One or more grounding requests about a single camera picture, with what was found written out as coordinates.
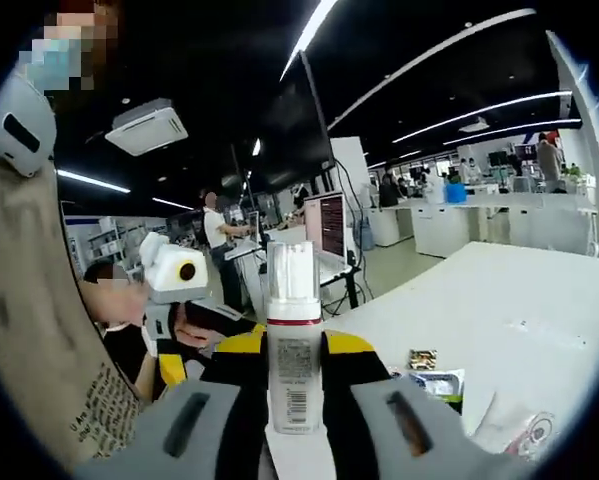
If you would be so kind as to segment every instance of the ceiling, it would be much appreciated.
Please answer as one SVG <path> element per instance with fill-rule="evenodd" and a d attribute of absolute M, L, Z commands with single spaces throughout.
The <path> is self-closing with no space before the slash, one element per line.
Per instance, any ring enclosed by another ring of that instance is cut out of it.
<path fill-rule="evenodd" d="M 106 81 L 88 102 L 58 113 L 59 168 L 131 189 L 124 195 L 60 181 L 67 213 L 180 213 L 152 197 L 200 204 L 203 187 L 221 190 L 236 176 L 234 155 L 247 158 L 263 110 L 317 0 L 177 2 L 160 9 L 126 2 Z M 330 124 L 402 65 L 466 23 L 479 23 L 532 2 L 340 0 L 307 50 Z M 460 137 L 453 124 L 407 141 L 392 140 L 428 125 L 514 98 L 558 89 L 555 65 L 537 16 L 469 36 L 383 88 L 330 131 L 360 136 L 369 164 Z M 103 134 L 114 116 L 154 98 L 173 105 L 189 138 L 132 157 Z M 122 99 L 130 99 L 123 104 Z M 553 120 L 558 99 L 483 115 L 493 128 Z"/>

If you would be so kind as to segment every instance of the white bottle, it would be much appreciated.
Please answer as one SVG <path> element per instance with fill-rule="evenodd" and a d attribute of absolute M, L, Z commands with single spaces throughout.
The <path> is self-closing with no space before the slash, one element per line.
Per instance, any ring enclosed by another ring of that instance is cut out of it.
<path fill-rule="evenodd" d="M 312 242 L 268 245 L 268 360 L 279 433 L 317 431 L 323 418 L 319 269 Z"/>

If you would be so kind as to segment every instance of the floor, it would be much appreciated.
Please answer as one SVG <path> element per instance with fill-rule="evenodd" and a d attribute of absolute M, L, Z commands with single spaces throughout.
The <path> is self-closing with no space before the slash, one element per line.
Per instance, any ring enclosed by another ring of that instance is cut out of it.
<path fill-rule="evenodd" d="M 414 238 L 402 241 L 391 247 L 376 247 L 374 250 L 364 252 L 364 255 L 366 260 L 366 280 L 375 297 L 381 296 L 393 288 L 412 280 L 417 275 L 434 267 L 443 260 L 442 258 L 418 254 L 415 251 Z M 206 260 L 208 264 L 211 296 L 221 302 L 223 292 L 221 289 L 219 272 L 210 261 L 209 256 Z M 361 276 L 359 276 L 357 283 L 359 288 L 363 289 L 363 293 L 358 294 L 359 301 L 361 302 L 363 300 L 364 295 L 366 300 L 370 301 L 370 292 L 368 291 L 365 282 L 361 280 Z M 337 313 L 340 314 L 349 309 L 347 299 L 340 302 L 340 299 L 344 294 L 345 290 L 343 282 L 337 282 L 337 284 L 327 290 L 322 289 L 322 299 L 324 303 L 330 304 L 330 306 L 327 306 L 326 310 L 323 312 L 324 318 L 329 318 L 331 314 L 328 313 L 328 311 L 333 312 L 337 309 L 339 303 L 341 303 L 341 306 L 338 308 Z"/>

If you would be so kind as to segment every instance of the laboratory room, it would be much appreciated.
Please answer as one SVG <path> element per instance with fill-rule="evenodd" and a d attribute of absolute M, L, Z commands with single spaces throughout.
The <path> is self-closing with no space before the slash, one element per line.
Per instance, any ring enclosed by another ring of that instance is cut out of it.
<path fill-rule="evenodd" d="M 589 475 L 599 6 L 490 3 L 4 26 L 0 471 Z"/>

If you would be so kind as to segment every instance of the white cabinet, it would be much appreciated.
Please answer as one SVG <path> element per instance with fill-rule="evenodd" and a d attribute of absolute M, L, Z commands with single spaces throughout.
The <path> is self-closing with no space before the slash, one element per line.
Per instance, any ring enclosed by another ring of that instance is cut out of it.
<path fill-rule="evenodd" d="M 418 253 L 448 257 L 470 242 L 468 215 L 463 208 L 426 206 L 412 212 Z"/>

